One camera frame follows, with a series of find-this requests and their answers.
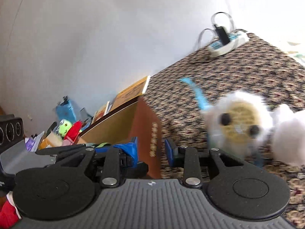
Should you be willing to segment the white fluffy sheep plush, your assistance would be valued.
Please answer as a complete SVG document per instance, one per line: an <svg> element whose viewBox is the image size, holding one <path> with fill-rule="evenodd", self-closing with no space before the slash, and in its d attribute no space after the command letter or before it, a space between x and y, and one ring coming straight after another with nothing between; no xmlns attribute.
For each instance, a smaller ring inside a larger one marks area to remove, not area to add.
<svg viewBox="0 0 305 229"><path fill-rule="evenodd" d="M275 160L301 167L304 165L304 111L294 112L287 104L270 110L260 95L237 90L210 104L201 89L188 77L181 79L195 94L207 129L210 148L220 148L241 159L255 157L267 141Z"/></svg>

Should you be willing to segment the brown cardboard box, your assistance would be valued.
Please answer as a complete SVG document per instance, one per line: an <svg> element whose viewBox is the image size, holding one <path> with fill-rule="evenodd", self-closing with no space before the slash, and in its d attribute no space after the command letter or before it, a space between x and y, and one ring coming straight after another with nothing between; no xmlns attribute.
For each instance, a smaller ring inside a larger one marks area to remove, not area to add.
<svg viewBox="0 0 305 229"><path fill-rule="evenodd" d="M161 178L161 122L143 98L136 97L98 119L79 134L78 143L127 143L137 137L139 160L148 176Z"/></svg>

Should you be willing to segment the yellow paper bag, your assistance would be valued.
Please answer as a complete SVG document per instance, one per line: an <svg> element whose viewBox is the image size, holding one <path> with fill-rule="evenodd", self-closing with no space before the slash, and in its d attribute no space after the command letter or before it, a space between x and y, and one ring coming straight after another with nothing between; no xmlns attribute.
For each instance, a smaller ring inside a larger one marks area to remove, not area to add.
<svg viewBox="0 0 305 229"><path fill-rule="evenodd" d="M60 147L62 145L62 138L54 132L51 132L48 136L42 139L38 146L38 149L45 149L50 147Z"/></svg>

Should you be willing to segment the red illustrated book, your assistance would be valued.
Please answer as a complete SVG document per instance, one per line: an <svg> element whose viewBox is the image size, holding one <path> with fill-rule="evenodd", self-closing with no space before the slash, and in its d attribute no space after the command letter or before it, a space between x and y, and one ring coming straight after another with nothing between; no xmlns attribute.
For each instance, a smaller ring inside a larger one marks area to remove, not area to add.
<svg viewBox="0 0 305 229"><path fill-rule="evenodd" d="M101 106L98 111L95 112L91 123L96 122L97 120L99 120L100 118L102 118L103 116L105 116L107 114L107 111L109 109L109 104L110 104L110 102L108 101L106 104Z"/></svg>

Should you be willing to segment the green frog plush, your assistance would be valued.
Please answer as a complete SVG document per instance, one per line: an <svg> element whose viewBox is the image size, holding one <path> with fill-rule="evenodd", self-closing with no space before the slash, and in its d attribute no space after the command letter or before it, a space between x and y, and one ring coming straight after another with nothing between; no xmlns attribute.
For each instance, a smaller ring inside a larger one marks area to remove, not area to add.
<svg viewBox="0 0 305 229"><path fill-rule="evenodd" d="M59 126L57 128L57 134L60 135L62 138L64 138L67 134L67 132L71 129L72 127L72 123L69 122L68 120L66 119L62 119L60 122L59 122Z"/></svg>

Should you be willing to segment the orange book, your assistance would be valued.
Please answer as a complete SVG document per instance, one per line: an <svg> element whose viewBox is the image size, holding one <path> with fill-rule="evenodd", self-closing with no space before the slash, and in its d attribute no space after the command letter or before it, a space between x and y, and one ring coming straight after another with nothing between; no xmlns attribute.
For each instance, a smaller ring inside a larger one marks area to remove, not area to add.
<svg viewBox="0 0 305 229"><path fill-rule="evenodd" d="M146 76L118 93L112 104L111 111L132 100L133 98L145 94L148 88L150 77L151 76Z"/></svg>

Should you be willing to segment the red plush toy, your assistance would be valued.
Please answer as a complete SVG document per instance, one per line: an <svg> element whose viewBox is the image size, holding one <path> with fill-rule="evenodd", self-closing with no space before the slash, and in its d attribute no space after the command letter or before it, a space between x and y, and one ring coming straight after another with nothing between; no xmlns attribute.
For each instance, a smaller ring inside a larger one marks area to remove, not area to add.
<svg viewBox="0 0 305 229"><path fill-rule="evenodd" d="M62 145L63 146L73 145L78 139L78 135L80 133L81 127L82 127L81 121L75 122L72 125L72 127L68 130L67 134L65 135Z"/></svg>

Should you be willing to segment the blue fabric bag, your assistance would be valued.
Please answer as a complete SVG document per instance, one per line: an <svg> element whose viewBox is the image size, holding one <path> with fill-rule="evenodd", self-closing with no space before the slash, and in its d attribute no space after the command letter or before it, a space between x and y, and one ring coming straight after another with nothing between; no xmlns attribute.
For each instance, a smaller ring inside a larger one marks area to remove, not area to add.
<svg viewBox="0 0 305 229"><path fill-rule="evenodd" d="M76 115L74 112L74 107L68 96L63 97L63 102L58 103L55 107L55 113L58 120L68 120L71 123L76 122Z"/></svg>

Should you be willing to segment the floral patterned bed cover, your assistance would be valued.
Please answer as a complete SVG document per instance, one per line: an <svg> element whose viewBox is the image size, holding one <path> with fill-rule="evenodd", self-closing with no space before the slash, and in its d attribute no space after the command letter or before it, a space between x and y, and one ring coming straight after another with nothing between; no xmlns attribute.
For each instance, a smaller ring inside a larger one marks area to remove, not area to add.
<svg viewBox="0 0 305 229"><path fill-rule="evenodd" d="M151 78L144 100L161 120L163 139L207 151L206 126L186 77L211 104L242 90L261 96L270 110L280 104L294 112L304 109L304 67L257 35L250 33L249 39L215 60L200 49Z"/></svg>

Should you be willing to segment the black power adapter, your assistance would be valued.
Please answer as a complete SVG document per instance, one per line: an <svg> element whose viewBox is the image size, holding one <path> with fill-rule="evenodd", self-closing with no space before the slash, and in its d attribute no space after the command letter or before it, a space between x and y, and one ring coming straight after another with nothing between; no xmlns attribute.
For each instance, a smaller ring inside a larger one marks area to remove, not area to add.
<svg viewBox="0 0 305 229"><path fill-rule="evenodd" d="M218 26L217 24L214 24L214 30L216 32L216 35L218 36L219 40L221 41L222 45L225 46L231 42L229 39L229 36L223 26Z"/></svg>

